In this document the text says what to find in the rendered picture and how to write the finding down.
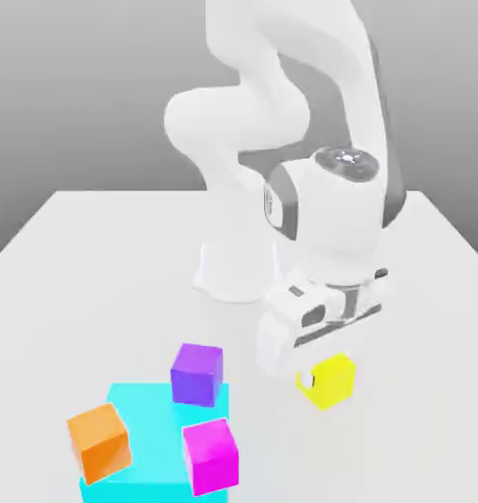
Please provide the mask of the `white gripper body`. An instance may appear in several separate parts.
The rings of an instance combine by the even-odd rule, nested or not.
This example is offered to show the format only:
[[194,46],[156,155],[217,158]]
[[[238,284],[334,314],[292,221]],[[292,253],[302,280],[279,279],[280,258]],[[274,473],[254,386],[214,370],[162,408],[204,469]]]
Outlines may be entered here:
[[308,369],[351,345],[370,331],[370,319],[378,316],[377,304],[353,320],[319,324],[305,330],[293,329],[273,313],[265,313],[258,325],[256,360],[268,375],[281,376]]

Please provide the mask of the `small yellow cube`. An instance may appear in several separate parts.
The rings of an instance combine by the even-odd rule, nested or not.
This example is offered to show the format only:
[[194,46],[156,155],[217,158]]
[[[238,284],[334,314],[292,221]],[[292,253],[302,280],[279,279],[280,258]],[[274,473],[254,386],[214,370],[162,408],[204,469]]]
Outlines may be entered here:
[[304,397],[318,409],[327,410],[352,395],[356,366],[345,354],[334,355],[310,370],[315,377],[311,390],[301,387],[300,372],[296,374],[295,384]]

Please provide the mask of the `small purple cube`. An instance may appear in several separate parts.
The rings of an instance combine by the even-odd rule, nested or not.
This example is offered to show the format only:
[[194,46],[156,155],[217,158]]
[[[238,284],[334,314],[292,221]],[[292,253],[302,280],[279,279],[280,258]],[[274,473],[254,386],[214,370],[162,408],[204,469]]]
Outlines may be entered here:
[[223,374],[222,348],[183,343],[171,366],[173,401],[213,408],[223,384]]

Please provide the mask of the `small magenta cube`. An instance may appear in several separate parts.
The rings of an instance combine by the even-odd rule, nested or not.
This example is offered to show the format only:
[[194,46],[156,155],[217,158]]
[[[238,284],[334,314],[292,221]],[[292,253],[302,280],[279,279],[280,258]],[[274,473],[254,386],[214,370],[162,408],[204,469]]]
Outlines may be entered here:
[[239,484],[239,448],[227,418],[182,428],[183,456],[195,497]]

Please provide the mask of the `small orange cube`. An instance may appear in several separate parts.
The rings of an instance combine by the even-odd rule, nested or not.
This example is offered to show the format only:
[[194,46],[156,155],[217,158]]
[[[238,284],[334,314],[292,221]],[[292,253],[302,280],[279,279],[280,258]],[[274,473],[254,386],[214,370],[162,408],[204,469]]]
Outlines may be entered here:
[[133,462],[128,430],[112,403],[67,420],[72,448],[87,485]]

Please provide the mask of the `large cyan box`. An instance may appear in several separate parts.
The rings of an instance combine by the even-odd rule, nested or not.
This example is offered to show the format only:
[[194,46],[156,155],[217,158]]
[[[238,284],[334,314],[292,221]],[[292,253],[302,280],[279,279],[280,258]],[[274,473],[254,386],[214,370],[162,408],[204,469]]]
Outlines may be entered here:
[[183,454],[182,428],[229,415],[229,385],[213,408],[175,403],[169,383],[114,383],[107,402],[123,420],[132,464],[94,484],[80,480],[82,503],[229,503],[226,489],[195,497]]

